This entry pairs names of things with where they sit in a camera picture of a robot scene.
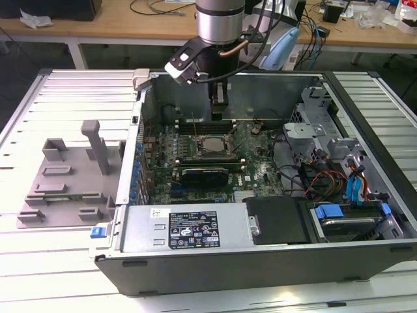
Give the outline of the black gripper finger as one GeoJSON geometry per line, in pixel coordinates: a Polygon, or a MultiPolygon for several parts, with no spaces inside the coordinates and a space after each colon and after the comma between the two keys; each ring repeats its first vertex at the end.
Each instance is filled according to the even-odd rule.
{"type": "Polygon", "coordinates": [[[213,121],[222,120],[222,113],[229,104],[227,85],[227,80],[209,83],[209,100],[213,121]]]}

